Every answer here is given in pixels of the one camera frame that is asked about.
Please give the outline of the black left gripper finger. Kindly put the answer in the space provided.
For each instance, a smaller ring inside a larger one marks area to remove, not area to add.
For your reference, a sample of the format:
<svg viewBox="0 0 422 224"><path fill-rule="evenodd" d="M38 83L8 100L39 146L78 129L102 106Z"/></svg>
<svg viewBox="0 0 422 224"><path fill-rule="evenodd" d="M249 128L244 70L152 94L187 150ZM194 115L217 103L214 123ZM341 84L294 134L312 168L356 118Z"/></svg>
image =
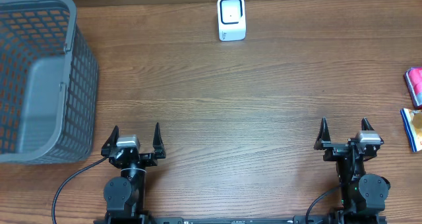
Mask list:
<svg viewBox="0 0 422 224"><path fill-rule="evenodd" d="M165 159L166 158L166 150L164 147L164 143L162 141L161 132L160 132L160 124L156 123L155 131L154 131L154 138L152 142L154 148L154 154L156 159Z"/></svg>
<svg viewBox="0 0 422 224"><path fill-rule="evenodd" d="M117 140L119 138L119 127L114 126L113 131L109 138L105 141L104 145L101 148L101 156L109 157L110 153L116 147Z"/></svg>

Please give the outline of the beige snack packet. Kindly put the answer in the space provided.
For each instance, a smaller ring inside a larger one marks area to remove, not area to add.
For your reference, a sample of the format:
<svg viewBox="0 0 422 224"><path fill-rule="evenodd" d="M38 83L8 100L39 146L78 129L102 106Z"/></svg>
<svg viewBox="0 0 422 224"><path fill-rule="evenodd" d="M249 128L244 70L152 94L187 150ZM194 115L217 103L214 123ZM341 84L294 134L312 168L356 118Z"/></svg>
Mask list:
<svg viewBox="0 0 422 224"><path fill-rule="evenodd" d="M413 153L421 151L421 110L400 110L404 129Z"/></svg>

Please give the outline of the pink purple pad pack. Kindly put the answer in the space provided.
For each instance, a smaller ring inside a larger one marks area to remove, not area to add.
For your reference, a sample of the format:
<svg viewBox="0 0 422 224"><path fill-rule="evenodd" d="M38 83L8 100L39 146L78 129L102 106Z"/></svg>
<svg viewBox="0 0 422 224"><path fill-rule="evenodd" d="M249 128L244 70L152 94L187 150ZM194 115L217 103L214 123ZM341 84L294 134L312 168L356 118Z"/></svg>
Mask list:
<svg viewBox="0 0 422 224"><path fill-rule="evenodd" d="M404 74L413 105L421 109L421 67L412 67Z"/></svg>

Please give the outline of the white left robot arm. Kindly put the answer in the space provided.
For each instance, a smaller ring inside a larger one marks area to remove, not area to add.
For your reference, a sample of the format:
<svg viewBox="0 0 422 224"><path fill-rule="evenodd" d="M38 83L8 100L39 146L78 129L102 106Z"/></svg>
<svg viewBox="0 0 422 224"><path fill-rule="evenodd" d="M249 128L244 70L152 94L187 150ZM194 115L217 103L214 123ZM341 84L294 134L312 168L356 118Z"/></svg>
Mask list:
<svg viewBox="0 0 422 224"><path fill-rule="evenodd" d="M156 221L150 211L144 209L146 190L146 168L157 166L158 160L166 157L157 126L154 151L140 153L140 142L136 135L120 135L115 126L101 149L101 155L120 170L104 187L107 203L105 223L151 224Z"/></svg>

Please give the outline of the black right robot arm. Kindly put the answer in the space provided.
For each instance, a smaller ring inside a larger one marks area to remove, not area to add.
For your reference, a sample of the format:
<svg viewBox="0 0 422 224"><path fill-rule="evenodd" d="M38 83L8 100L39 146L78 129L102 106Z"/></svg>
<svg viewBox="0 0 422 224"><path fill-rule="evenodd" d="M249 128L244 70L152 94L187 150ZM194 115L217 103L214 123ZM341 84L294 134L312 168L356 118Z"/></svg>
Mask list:
<svg viewBox="0 0 422 224"><path fill-rule="evenodd" d="M323 150L324 161L334 161L339 185L316 198L305 215L281 219L183 219L182 217L156 217L158 224L382 224L386 218L379 213L385 210L385 200L390 190L388 179L367 173L364 163L377 156L384 140L369 121L361 120L361 130L346 143L333 143L326 118L323 117L315 150ZM314 206L328 195L341 192L342 206L332 208L326 215L311 215Z"/></svg>

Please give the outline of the white barcode scanner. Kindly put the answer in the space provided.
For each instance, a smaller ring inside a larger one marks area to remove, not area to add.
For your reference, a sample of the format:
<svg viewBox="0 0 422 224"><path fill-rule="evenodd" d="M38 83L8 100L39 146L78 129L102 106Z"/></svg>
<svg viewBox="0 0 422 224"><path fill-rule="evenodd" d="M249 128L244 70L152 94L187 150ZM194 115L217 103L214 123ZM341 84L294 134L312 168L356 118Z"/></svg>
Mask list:
<svg viewBox="0 0 422 224"><path fill-rule="evenodd" d="M222 42L244 40L246 36L245 0L218 0L218 35Z"/></svg>

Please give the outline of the grey plastic shopping basket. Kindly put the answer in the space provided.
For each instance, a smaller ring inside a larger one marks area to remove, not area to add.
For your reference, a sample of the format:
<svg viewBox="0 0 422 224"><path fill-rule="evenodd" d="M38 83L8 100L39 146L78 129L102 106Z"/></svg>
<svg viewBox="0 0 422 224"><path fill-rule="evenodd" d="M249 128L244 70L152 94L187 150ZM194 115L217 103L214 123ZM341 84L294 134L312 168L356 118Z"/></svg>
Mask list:
<svg viewBox="0 0 422 224"><path fill-rule="evenodd" d="M73 163L92 150L99 66L73 0L1 0L1 162Z"/></svg>

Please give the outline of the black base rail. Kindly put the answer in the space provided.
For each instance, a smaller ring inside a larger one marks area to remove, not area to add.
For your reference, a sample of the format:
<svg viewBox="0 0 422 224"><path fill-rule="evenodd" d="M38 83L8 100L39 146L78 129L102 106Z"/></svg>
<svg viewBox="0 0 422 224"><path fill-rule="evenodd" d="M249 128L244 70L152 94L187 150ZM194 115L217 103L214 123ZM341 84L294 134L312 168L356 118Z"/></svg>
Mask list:
<svg viewBox="0 0 422 224"><path fill-rule="evenodd" d="M308 223L310 224L329 224L329 223L340 223L333 221L328 216L312 215L309 216ZM109 223L107 220L94 220L94 224L106 224ZM122 221L112 221L111 223L144 223L144 221L137 221L135 219L124 219ZM296 215L290 218L281 219L183 219L182 217L153 217L153 220L149 220L148 223L156 224L305 224L304 215ZM379 217L378 221L362 221L350 219L343 223L380 223L387 224L386 217Z"/></svg>

